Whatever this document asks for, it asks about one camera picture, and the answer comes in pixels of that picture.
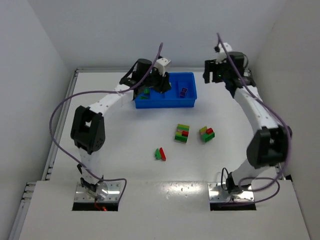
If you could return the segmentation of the large lego block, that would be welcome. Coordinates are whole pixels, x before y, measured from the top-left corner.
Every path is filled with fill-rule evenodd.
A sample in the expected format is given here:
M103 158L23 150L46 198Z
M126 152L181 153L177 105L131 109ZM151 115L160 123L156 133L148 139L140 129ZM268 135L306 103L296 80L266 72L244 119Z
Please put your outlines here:
M178 124L176 127L176 132L174 136L174 140L186 143L189 137L190 126L185 124Z

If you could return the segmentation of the purple paw lego brick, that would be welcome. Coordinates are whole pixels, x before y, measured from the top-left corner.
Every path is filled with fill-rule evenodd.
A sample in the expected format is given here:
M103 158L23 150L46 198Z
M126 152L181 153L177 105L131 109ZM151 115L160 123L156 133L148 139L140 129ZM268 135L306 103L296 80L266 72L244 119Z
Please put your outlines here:
M179 97L180 97L180 98L185 98L186 95L187 95L187 92L188 92L188 88L183 87L183 88L180 90Z

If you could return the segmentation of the red green lego piece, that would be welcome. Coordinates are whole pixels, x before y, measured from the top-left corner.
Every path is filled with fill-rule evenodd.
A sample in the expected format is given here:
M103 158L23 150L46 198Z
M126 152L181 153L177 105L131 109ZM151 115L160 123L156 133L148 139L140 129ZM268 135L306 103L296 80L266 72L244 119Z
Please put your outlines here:
M155 156L156 160L162 160L162 161L166 161L167 160L165 152L164 152L162 147L157 148L155 150L154 156Z

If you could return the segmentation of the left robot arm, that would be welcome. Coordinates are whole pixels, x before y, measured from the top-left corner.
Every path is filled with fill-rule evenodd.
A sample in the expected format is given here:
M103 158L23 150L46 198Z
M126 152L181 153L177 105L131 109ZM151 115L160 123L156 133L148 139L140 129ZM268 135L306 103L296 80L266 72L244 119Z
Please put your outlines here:
M138 59L121 78L113 93L108 93L88 107L79 106L74 113L70 136L79 150L81 162L77 165L81 173L81 186L98 197L107 188L100 170L98 151L105 139L105 120L139 94L153 89L165 93L171 89L167 68L171 61L160 57L155 63Z

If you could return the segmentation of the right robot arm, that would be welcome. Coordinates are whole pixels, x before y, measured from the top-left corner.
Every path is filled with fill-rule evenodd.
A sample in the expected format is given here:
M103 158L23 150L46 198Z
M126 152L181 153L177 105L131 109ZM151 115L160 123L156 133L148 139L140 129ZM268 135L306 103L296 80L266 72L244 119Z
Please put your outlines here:
M253 138L246 149L245 161L227 174L225 181L229 193L247 189L254 179L270 167L286 161L292 136L290 127L284 127L274 113L263 105L258 88L248 68L248 58L242 52L231 51L230 58L222 56L204 62L203 79L206 84L224 83L232 98L246 115Z

